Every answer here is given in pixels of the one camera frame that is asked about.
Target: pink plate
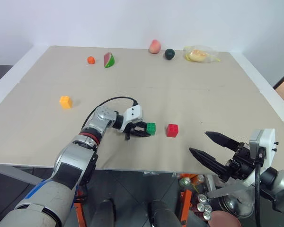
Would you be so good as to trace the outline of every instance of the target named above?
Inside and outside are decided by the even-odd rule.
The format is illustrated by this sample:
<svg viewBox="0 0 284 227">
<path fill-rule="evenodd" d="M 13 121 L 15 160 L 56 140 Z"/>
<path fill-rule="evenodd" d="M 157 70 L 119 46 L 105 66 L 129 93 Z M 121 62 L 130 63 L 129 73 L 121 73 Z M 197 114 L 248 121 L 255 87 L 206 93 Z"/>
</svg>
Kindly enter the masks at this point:
<svg viewBox="0 0 284 227">
<path fill-rule="evenodd" d="M 212 219 L 208 221 L 210 227 L 241 227 L 239 220 L 230 213 L 216 210 L 212 212 Z"/>
</svg>

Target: white wall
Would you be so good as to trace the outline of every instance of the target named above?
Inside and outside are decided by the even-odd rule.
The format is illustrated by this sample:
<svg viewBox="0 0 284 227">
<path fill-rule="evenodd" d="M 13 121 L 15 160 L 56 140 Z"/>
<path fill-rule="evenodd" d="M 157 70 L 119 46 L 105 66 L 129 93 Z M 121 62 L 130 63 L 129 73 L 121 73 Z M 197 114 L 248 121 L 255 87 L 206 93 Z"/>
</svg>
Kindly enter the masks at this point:
<svg viewBox="0 0 284 227">
<path fill-rule="evenodd" d="M 283 12 L 284 0 L 0 0 L 0 64 L 33 44 L 147 49 L 156 38 L 162 48 L 244 52 L 272 84 L 284 75 Z"/>
</svg>

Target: watermelon slice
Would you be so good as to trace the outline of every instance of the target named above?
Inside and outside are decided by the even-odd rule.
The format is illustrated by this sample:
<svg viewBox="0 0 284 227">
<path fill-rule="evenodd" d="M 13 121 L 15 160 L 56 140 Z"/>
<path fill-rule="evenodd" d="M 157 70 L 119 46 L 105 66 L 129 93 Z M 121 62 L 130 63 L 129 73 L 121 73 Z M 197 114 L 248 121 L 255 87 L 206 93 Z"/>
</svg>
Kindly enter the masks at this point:
<svg viewBox="0 0 284 227">
<path fill-rule="evenodd" d="M 111 52 L 108 52 L 104 55 L 104 68 L 108 68 L 113 66 L 115 63 L 115 59 Z"/>
</svg>

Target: dark green ball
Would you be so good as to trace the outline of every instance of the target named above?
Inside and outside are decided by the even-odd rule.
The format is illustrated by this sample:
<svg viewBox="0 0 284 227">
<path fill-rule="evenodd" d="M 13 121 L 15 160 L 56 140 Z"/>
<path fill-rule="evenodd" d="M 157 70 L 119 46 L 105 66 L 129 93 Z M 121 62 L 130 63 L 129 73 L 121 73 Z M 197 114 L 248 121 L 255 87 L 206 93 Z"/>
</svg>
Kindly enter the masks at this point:
<svg viewBox="0 0 284 227">
<path fill-rule="evenodd" d="M 175 56 L 175 51 L 173 49 L 167 49 L 164 55 L 167 60 L 171 60 Z"/>
</svg>

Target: yellow cube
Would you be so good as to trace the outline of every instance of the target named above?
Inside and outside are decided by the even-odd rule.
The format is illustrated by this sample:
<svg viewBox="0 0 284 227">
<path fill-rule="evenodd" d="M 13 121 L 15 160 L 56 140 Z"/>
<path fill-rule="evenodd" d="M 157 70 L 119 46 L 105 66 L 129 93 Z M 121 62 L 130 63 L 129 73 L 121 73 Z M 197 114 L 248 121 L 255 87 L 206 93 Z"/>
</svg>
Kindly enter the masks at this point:
<svg viewBox="0 0 284 227">
<path fill-rule="evenodd" d="M 61 96 L 59 103 L 63 107 L 63 109 L 69 109 L 72 105 L 72 101 L 69 96 Z"/>
</svg>

